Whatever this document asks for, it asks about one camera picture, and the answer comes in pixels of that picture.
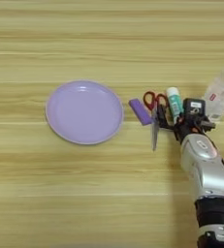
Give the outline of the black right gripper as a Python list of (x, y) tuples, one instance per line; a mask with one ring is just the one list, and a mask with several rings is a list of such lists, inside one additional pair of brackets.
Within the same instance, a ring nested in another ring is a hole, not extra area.
[(208, 121), (206, 116), (191, 116), (190, 118), (185, 118), (183, 114), (176, 120), (176, 124), (170, 125), (166, 117), (167, 107), (164, 105), (159, 105), (157, 108), (157, 117), (159, 122), (159, 127), (166, 130), (174, 129), (176, 140), (182, 143), (184, 138), (191, 134), (201, 134), (209, 132), (215, 128), (215, 124)]

